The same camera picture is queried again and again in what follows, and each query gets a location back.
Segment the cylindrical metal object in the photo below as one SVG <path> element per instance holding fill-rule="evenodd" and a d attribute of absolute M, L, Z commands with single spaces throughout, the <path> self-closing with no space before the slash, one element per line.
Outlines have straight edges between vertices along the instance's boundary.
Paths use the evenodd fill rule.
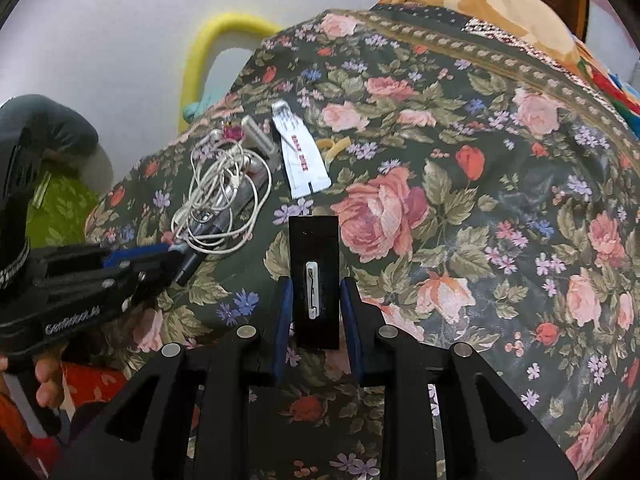
<path fill-rule="evenodd" d="M 253 141 L 256 148 L 258 148 L 265 157 L 270 158 L 278 151 L 278 146 L 273 142 L 273 139 L 264 133 L 250 115 L 245 115 L 240 125 L 242 126 L 242 132 L 245 136 Z"/>
<path fill-rule="evenodd" d="M 383 325 L 378 329 L 378 333 L 385 339 L 393 339 L 398 335 L 398 329 L 393 325 Z"/>

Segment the black gripper frame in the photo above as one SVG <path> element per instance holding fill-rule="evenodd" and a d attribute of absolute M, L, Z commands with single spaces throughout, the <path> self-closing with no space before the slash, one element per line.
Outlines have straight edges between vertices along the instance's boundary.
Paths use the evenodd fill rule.
<path fill-rule="evenodd" d="M 278 382 L 291 314 L 291 280 L 281 277 L 271 308 L 256 312 L 252 325 L 215 346 L 165 345 L 71 444 L 50 480 L 246 478 L 248 389 Z M 202 387 L 194 460 L 185 473 Z"/>
<path fill-rule="evenodd" d="M 353 278 L 342 281 L 340 304 L 351 373 L 360 386 L 385 387 L 381 480 L 436 480 L 429 384 L 447 480 L 577 480 L 556 442 L 472 346 L 437 348 L 386 326 Z"/>

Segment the dark green fabric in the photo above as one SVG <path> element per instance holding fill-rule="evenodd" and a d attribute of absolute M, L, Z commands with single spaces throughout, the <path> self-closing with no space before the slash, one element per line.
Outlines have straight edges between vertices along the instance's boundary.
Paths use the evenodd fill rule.
<path fill-rule="evenodd" d="M 638 144 L 571 76 L 419 9 L 328 11 L 265 40 L 225 100 L 100 202 L 88 240 L 170 239 L 203 130 L 266 126 L 277 99 L 317 139 L 350 138 L 328 190 L 293 201 L 276 173 L 252 240 L 106 330 L 108 354 L 131 374 L 162 344 L 249 322 L 289 273 L 287 218 L 337 214 L 340 272 L 366 301 L 420 341 L 482 352 L 586 478 L 638 402 Z M 252 478 L 376 476 L 383 392 L 353 385 L 344 348 L 292 341 L 287 370 L 252 392 Z"/>

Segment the floral bedsheet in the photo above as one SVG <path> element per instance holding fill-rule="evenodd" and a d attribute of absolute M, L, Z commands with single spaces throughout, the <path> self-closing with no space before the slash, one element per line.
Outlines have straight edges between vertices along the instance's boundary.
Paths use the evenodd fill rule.
<path fill-rule="evenodd" d="M 167 342 L 249 322 L 289 273 L 288 219 L 336 215 L 340 272 L 366 301 L 421 342 L 482 352 L 586 478 L 638 402 L 638 144 L 597 90 L 468 20 L 329 10 L 265 40 L 224 100 L 102 200 L 88 240 L 171 240 L 203 131 L 247 113 L 268 128 L 276 99 L 323 139 L 333 185 L 294 201 L 275 174 L 238 254 L 106 330 L 112 364 L 131 374 Z M 292 340 L 286 361 L 281 390 L 251 391 L 252 478 L 377 476 L 383 390 L 354 386 L 344 346 Z M 435 389 L 425 402 L 437 433 Z"/>

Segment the human hand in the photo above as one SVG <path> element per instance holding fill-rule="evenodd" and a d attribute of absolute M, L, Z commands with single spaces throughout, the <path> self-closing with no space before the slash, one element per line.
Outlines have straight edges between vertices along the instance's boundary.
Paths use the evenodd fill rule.
<path fill-rule="evenodd" d="M 36 400 L 43 408 L 58 408 L 62 404 L 64 391 L 62 387 L 62 364 L 60 357 L 64 346 L 48 349 L 33 359 L 35 363 L 36 379 L 40 387 L 36 393 Z M 0 372 L 7 370 L 9 360 L 0 356 Z M 0 391 L 5 389 L 0 376 Z"/>

